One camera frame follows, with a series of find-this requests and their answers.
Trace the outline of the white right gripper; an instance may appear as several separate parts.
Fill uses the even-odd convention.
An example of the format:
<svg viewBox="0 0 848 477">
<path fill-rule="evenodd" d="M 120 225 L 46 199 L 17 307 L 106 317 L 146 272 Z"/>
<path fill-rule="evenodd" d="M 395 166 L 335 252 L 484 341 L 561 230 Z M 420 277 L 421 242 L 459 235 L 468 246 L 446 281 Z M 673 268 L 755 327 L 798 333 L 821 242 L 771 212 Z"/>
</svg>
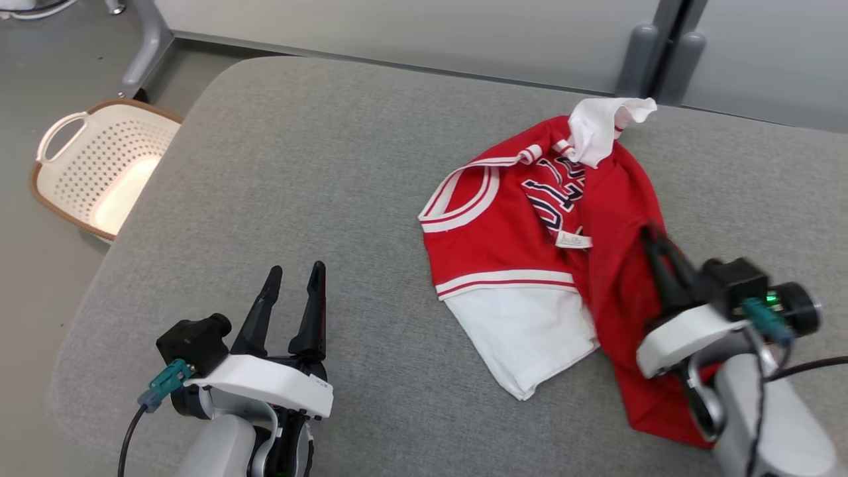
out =
<svg viewBox="0 0 848 477">
<path fill-rule="evenodd" d="M 657 320 L 669 320 L 672 312 L 680 312 L 639 345 L 636 362 L 642 376 L 655 378 L 690 361 L 705 368 L 751 351 L 746 338 L 751 321 L 732 322 L 704 305 L 700 275 L 680 248 L 651 224 L 642 227 L 640 237 L 660 302 Z"/>
</svg>

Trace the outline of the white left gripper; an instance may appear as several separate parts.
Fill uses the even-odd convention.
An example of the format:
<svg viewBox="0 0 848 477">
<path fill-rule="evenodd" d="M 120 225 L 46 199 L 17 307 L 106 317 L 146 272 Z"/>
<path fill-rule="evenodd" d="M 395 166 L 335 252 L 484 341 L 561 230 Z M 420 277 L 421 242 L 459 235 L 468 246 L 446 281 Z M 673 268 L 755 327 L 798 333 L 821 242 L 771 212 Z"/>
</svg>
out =
<svg viewBox="0 0 848 477">
<path fill-rule="evenodd" d="M 270 362 L 266 337 L 272 308 L 278 301 L 284 277 L 281 266 L 273 266 L 231 345 L 231 355 L 206 377 L 189 378 L 184 387 L 199 387 L 201 404 L 213 416 L 224 411 L 248 411 L 264 404 L 310 417 L 330 417 L 333 387 L 314 374 L 303 374 L 291 366 Z M 299 332 L 289 341 L 289 353 L 300 359 L 326 359 L 327 270 L 315 262 L 307 281 L 307 302 Z"/>
</svg>

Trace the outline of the red jersey white sleeves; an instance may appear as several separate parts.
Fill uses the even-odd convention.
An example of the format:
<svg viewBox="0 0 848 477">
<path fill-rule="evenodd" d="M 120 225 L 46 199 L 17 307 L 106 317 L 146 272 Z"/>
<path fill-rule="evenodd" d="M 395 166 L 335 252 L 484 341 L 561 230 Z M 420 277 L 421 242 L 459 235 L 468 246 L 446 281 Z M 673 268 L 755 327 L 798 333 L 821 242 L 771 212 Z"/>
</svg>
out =
<svg viewBox="0 0 848 477">
<path fill-rule="evenodd" d="M 661 314 L 642 230 L 659 237 L 665 224 L 619 138 L 655 109 L 581 100 L 452 172 L 418 219 L 437 298 L 513 398 L 602 350 L 630 426 L 708 449 L 678 380 L 646 378 L 637 362 Z"/>
</svg>

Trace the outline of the cream perforated laundry basket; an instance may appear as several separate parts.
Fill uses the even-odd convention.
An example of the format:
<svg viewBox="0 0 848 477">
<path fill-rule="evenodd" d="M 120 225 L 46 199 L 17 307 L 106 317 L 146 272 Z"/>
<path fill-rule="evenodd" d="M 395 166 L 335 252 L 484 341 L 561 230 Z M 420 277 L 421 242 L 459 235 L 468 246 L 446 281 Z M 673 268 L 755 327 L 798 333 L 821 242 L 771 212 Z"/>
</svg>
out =
<svg viewBox="0 0 848 477">
<path fill-rule="evenodd" d="M 114 99 L 56 121 L 29 178 L 34 199 L 111 244 L 182 125 L 134 99 Z"/>
</svg>

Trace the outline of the light grey partition panel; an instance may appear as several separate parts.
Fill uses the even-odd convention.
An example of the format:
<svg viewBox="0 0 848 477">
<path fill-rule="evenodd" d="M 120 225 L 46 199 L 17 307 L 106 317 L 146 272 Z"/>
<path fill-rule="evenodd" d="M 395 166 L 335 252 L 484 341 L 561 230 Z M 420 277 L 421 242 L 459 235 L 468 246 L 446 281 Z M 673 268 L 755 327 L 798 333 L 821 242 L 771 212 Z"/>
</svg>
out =
<svg viewBox="0 0 848 477">
<path fill-rule="evenodd" d="M 660 0 L 154 0 L 170 30 L 611 93 Z"/>
<path fill-rule="evenodd" d="M 848 134 L 848 0 L 707 0 L 682 105 Z"/>
</svg>

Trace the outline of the grey metal stand leg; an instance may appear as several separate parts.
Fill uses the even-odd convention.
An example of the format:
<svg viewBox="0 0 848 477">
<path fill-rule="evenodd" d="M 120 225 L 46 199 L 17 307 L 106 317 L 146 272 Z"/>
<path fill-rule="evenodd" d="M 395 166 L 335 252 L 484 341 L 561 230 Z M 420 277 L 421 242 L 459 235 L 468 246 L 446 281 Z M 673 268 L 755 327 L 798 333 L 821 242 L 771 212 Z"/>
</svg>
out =
<svg viewBox="0 0 848 477">
<path fill-rule="evenodd" d="M 130 66 L 122 78 L 119 97 L 121 99 L 140 99 L 146 81 L 152 78 L 158 64 L 174 40 L 174 34 L 168 27 L 154 0 L 122 0 L 130 4 L 139 15 L 142 25 L 142 40 Z"/>
</svg>

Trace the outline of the white floor device base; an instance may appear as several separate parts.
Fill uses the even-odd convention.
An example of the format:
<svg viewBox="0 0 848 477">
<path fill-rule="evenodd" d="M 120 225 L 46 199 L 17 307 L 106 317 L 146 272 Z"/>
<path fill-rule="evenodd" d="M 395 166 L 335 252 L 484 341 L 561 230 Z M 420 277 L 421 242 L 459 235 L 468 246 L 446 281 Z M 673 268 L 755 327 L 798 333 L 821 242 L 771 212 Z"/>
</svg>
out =
<svg viewBox="0 0 848 477">
<path fill-rule="evenodd" d="M 77 0 L 0 0 L 0 19 L 37 21 L 70 8 Z"/>
</svg>

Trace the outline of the grey partition post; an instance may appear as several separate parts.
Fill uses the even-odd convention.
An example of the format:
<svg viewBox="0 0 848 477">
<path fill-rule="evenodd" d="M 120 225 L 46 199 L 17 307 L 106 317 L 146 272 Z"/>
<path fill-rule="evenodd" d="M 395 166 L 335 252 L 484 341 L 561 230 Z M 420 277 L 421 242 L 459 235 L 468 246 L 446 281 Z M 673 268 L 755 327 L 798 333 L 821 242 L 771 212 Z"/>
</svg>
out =
<svg viewBox="0 0 848 477">
<path fill-rule="evenodd" d="M 698 31 L 708 0 L 681 0 L 661 57 L 655 99 L 661 105 L 682 104 L 697 64 L 706 49 L 706 37 Z"/>
<path fill-rule="evenodd" d="M 651 96 L 659 60 L 667 40 L 666 0 L 658 0 L 651 22 L 633 28 L 615 86 L 617 97 Z"/>
</svg>

